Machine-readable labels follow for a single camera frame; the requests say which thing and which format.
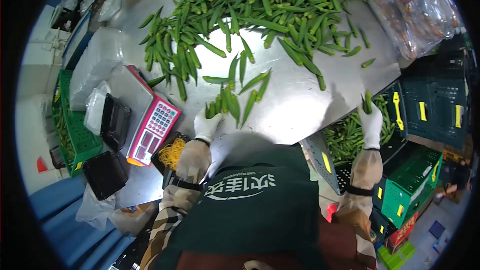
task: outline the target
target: dark green apron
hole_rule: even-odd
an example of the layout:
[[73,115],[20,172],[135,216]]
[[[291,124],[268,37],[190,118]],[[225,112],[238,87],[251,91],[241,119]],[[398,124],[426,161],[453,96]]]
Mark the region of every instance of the dark green apron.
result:
[[223,168],[172,232],[155,269],[175,270],[183,250],[243,255],[294,251],[326,269],[318,251],[318,184],[299,146],[279,146]]

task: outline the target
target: person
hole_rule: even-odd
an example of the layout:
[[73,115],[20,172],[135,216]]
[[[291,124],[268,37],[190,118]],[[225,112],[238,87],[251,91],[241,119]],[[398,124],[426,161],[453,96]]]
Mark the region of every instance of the person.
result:
[[219,169],[201,190],[209,146],[222,114],[202,109],[196,137],[165,187],[140,269],[296,270],[376,269],[369,216],[382,177],[382,113],[358,114],[364,149],[352,163],[349,186],[331,223],[321,215],[318,183],[299,146],[278,145]]
[[466,165],[465,160],[460,160],[460,163],[450,171],[449,181],[445,184],[443,191],[437,193],[436,197],[442,198],[450,194],[453,195],[465,189],[470,191],[471,175],[472,171]]

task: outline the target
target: camouflage sleeve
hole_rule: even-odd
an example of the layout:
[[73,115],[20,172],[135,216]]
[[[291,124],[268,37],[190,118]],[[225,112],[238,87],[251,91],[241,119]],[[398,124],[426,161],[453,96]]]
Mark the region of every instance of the camouflage sleeve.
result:
[[[352,163],[350,185],[371,190],[382,178],[383,163],[378,150],[362,150]],[[357,240],[357,262],[377,269],[375,248],[370,239],[369,220],[372,213],[372,197],[345,192],[340,205],[332,214],[332,223],[351,225]]]
[[[209,147],[201,141],[189,141],[177,163],[177,177],[189,183],[199,183],[212,163]],[[172,231],[193,206],[200,192],[168,185],[163,191],[159,213],[150,232],[148,247],[141,259],[140,270],[153,269],[160,253],[167,247]]]

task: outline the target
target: black wristband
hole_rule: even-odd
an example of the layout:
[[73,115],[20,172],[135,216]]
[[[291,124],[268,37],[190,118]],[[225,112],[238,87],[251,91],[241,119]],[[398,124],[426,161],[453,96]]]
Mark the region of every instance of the black wristband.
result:
[[197,140],[197,141],[200,141],[200,142],[203,142],[205,143],[208,147],[210,147],[210,143],[208,143],[207,141],[205,141],[204,139],[202,138],[199,138],[199,137],[196,137],[194,140]]
[[360,196],[370,196],[372,197],[374,195],[374,190],[365,190],[365,189],[360,189],[352,185],[346,186],[346,191],[350,194],[353,195],[360,195]]
[[179,186],[180,188],[191,189],[201,192],[204,186],[197,183],[187,183],[176,176],[172,176],[170,179],[170,185]]

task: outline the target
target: white glove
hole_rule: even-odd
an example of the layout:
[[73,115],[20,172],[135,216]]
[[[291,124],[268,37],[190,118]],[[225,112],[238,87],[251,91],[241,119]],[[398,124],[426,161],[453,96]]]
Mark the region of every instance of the white glove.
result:
[[213,135],[217,130],[220,120],[222,120],[222,114],[216,114],[212,119],[205,117],[205,107],[202,108],[195,116],[193,121],[193,127],[195,128],[195,138],[207,141],[209,144],[213,141]]
[[382,112],[372,102],[371,114],[367,115],[363,107],[358,107],[358,116],[360,117],[361,129],[363,132],[363,148],[380,149],[380,133],[384,122]]

